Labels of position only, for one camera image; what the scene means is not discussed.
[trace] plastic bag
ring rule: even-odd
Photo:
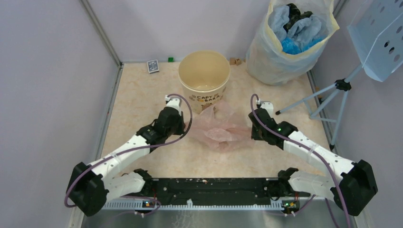
[[[311,11],[320,18],[325,25],[321,32],[326,33],[326,37],[307,51],[291,55],[282,51],[280,41],[267,23],[273,8],[287,5],[289,0],[271,0],[268,13],[249,47],[246,56],[247,72],[265,84],[280,85],[312,69],[329,38],[339,29],[332,14],[333,1],[293,0],[302,12]]]
[[[283,46],[283,51],[287,54],[296,55],[302,52],[298,45],[289,37],[285,38],[281,42],[281,45]]]
[[[295,22],[295,24],[288,30],[287,37],[291,38],[295,34],[300,33],[305,27],[309,27],[311,25],[311,21],[311,18],[304,18]]]
[[[272,17],[269,17],[267,23],[273,30],[276,37],[283,41],[287,37],[287,32],[283,28],[285,24],[289,22],[289,6],[280,6],[273,12]]]
[[[315,15],[312,15],[309,19],[311,20],[309,26],[305,27],[295,38],[295,42],[301,50],[308,50],[309,48],[306,48],[306,46],[313,40],[326,37],[325,33],[320,34],[322,30],[322,22],[320,19]]]
[[[301,14],[301,11],[299,11],[298,7],[294,3],[287,4],[289,7],[289,22],[284,26],[285,30],[288,32],[295,23],[297,23],[299,20],[304,19],[304,18],[309,18],[312,15],[311,11],[304,12]]]
[[[226,101],[219,101],[195,117],[188,136],[212,149],[230,151],[243,146],[252,147],[252,128],[244,116],[236,113]]]

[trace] gray wall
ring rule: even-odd
[[[359,2],[350,0],[344,6],[337,17],[340,30],[330,39],[314,67],[315,78],[321,88],[346,77],[359,64],[346,30]],[[366,160],[374,169],[379,192],[367,209],[375,227],[401,227],[398,211],[403,203],[399,197],[403,188],[402,74],[403,67],[380,83],[362,71],[351,83],[353,89],[337,139],[338,151],[343,156],[355,161]],[[340,101],[341,95],[326,108],[333,118],[337,115]]]
[[[66,227],[117,66],[77,0],[0,3],[0,227]]]
[[[182,59],[201,49],[244,57],[269,0],[90,0],[124,62]]]

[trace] zip tie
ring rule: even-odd
[[[315,144],[315,145],[312,146],[311,149],[308,151],[308,154],[307,154],[307,162],[308,162],[308,163],[311,162],[312,152],[313,152],[314,150],[316,150],[316,148],[318,148],[318,147],[319,147],[319,144]]]

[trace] marble floor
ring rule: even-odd
[[[165,107],[164,96],[171,93],[182,94],[178,76],[179,62],[160,63],[160,72],[148,74],[146,63],[125,64],[119,83],[116,100],[102,156],[107,155],[136,133],[151,123]],[[231,78],[224,99],[237,112],[245,116],[250,113],[249,100],[257,93],[262,100],[271,101],[275,111],[312,94],[306,75],[289,81],[285,85],[269,86],[252,78],[246,72],[246,63],[231,66]],[[189,111],[182,105],[185,121]],[[274,116],[276,122],[288,121],[307,137],[328,148],[322,123],[310,120],[303,104]],[[211,150],[196,139],[184,137],[179,142],[160,147],[126,167],[123,172],[142,168],[153,177],[277,177],[280,170],[295,167],[310,173],[320,171],[299,157],[282,151],[265,142],[255,142],[252,148],[233,151]]]

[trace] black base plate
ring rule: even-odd
[[[152,179],[149,189],[131,196],[156,196],[162,205],[269,205],[270,198],[294,197],[282,192],[278,178],[159,178]],[[309,193],[300,192],[300,197]]]

